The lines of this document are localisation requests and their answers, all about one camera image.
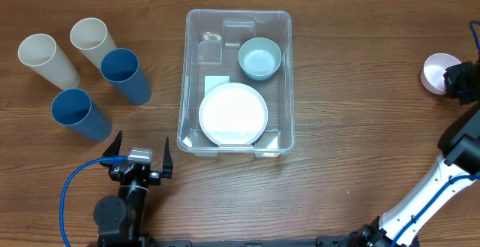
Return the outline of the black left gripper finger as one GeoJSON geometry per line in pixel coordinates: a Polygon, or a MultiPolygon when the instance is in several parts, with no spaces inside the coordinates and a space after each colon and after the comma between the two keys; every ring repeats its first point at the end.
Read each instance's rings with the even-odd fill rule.
{"type": "Polygon", "coordinates": [[[108,148],[102,154],[103,157],[113,157],[119,155],[122,144],[122,131],[119,131],[114,141],[108,146],[108,148]]]}
{"type": "Polygon", "coordinates": [[[170,154],[169,138],[166,137],[163,151],[162,177],[171,179],[173,175],[173,160],[170,154]]]}

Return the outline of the pink small bowl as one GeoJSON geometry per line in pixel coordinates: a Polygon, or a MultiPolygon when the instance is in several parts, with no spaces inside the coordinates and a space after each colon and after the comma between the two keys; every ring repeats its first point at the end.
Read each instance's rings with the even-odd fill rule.
{"type": "Polygon", "coordinates": [[[448,67],[460,63],[459,59],[447,53],[435,53],[429,56],[419,75],[421,84],[435,95],[445,95],[446,85],[443,74],[448,67]]]}

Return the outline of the white plate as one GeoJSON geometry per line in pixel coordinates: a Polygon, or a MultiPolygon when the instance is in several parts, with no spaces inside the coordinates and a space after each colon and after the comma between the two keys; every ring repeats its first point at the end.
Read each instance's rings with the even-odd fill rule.
{"type": "Polygon", "coordinates": [[[261,94],[243,83],[213,88],[199,106],[200,127],[218,146],[246,146],[263,134],[269,109],[261,94]]]}

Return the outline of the grey small bowl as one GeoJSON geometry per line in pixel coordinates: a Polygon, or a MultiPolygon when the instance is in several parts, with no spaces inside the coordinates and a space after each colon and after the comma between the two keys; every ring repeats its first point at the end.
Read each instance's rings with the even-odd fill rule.
{"type": "Polygon", "coordinates": [[[251,38],[238,52],[241,69],[253,73],[278,70],[281,66],[280,47],[268,38],[251,38]]]}

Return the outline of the light blue small bowl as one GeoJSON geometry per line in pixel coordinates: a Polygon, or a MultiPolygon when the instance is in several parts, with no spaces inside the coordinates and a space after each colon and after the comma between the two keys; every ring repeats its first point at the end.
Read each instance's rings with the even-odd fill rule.
{"type": "Polygon", "coordinates": [[[250,79],[261,81],[261,80],[267,80],[270,77],[273,77],[275,75],[275,73],[277,72],[277,70],[271,70],[271,71],[260,72],[260,73],[253,73],[253,72],[249,72],[248,70],[243,69],[243,72],[250,79]]]}

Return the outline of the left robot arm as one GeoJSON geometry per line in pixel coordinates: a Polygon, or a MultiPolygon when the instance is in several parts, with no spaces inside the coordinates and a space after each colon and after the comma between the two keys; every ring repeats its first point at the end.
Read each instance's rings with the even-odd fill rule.
{"type": "Polygon", "coordinates": [[[165,140],[162,170],[151,169],[153,152],[150,149],[132,148],[119,161],[122,133],[119,132],[103,153],[100,164],[109,169],[111,180],[119,183],[117,195],[107,195],[95,205],[93,218],[98,226],[98,246],[156,246],[157,241],[143,233],[143,219],[149,186],[160,185],[162,179],[173,175],[173,160],[169,141],[165,140]]]}

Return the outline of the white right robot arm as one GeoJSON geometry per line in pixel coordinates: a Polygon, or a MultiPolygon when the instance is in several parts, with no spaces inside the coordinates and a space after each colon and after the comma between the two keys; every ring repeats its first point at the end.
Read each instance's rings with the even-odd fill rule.
{"type": "Polygon", "coordinates": [[[434,94],[473,106],[445,130],[432,168],[402,201],[371,224],[344,236],[339,246],[417,246],[416,234],[432,216],[479,181],[479,63],[433,54],[425,61],[420,80],[434,94]]]}

